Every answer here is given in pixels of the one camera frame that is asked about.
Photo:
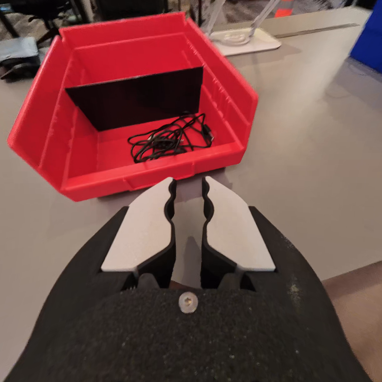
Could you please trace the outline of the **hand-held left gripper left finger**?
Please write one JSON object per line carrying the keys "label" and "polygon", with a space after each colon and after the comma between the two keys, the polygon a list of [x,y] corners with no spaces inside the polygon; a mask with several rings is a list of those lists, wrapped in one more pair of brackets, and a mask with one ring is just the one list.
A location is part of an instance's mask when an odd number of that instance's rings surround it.
{"label": "hand-held left gripper left finger", "polygon": [[101,265],[103,272],[133,272],[171,247],[174,236],[176,180],[165,178],[129,206]]}

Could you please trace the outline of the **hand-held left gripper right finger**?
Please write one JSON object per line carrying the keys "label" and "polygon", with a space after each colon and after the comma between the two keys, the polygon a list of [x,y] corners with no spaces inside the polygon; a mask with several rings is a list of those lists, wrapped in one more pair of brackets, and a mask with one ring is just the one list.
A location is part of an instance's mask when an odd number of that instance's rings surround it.
{"label": "hand-held left gripper right finger", "polygon": [[202,180],[202,262],[216,277],[274,272],[276,266],[247,203],[211,176]]}

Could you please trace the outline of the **red storage bin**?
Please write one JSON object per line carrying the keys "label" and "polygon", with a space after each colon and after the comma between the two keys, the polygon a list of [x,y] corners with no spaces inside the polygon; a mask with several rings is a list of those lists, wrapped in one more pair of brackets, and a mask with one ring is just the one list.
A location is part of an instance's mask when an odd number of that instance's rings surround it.
{"label": "red storage bin", "polygon": [[[205,115],[211,147],[144,163],[134,163],[128,139],[178,117],[97,131],[65,91],[200,66],[194,115]],[[79,202],[239,164],[257,103],[250,84],[184,13],[66,27],[49,48],[7,143],[57,192]]]}

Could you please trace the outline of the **blue storage bin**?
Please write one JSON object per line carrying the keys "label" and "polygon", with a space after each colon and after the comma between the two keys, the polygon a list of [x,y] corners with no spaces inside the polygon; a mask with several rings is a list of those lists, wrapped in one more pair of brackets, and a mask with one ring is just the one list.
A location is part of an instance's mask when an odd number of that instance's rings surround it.
{"label": "blue storage bin", "polygon": [[350,57],[382,72],[382,1],[378,0],[365,24]]}

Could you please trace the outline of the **grey desk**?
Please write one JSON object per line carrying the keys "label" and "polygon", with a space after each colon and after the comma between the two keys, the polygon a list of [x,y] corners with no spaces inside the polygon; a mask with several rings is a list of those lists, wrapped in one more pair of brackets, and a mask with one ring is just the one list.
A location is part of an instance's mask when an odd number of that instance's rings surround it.
{"label": "grey desk", "polygon": [[[381,76],[348,55],[356,8],[264,23],[274,51],[230,57],[259,95],[240,164],[208,173],[308,260],[362,366],[381,381]],[[77,251],[140,193],[80,203],[7,145],[31,80],[1,82],[1,381]]]}

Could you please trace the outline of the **white folding stand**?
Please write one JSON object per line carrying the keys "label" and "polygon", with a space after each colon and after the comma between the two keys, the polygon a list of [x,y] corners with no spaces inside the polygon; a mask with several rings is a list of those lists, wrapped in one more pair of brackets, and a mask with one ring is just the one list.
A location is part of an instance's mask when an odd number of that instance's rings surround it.
{"label": "white folding stand", "polygon": [[260,29],[261,23],[280,3],[279,0],[271,0],[267,3],[260,14],[251,22],[249,27],[235,28],[213,32],[213,27],[218,15],[222,11],[224,0],[214,1],[210,6],[211,14],[205,29],[205,35],[213,42],[224,56],[256,53],[275,50],[281,46],[281,42]]}

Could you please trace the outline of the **orange traffic cone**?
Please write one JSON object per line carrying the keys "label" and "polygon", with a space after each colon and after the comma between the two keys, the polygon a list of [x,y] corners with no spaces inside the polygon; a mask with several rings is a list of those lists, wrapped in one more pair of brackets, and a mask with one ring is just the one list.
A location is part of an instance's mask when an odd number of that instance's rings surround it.
{"label": "orange traffic cone", "polygon": [[275,11],[275,18],[288,17],[293,13],[294,0],[281,0]]}

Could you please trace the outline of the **black office chair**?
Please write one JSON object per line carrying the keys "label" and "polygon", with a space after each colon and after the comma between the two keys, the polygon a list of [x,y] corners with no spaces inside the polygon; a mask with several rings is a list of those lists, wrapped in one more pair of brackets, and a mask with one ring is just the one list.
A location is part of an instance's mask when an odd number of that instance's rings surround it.
{"label": "black office chair", "polygon": [[47,33],[37,41],[41,44],[59,35],[59,27],[55,20],[61,18],[61,13],[69,11],[72,3],[69,0],[16,0],[11,2],[11,6],[16,13],[30,15],[29,21],[34,19],[43,21]]}

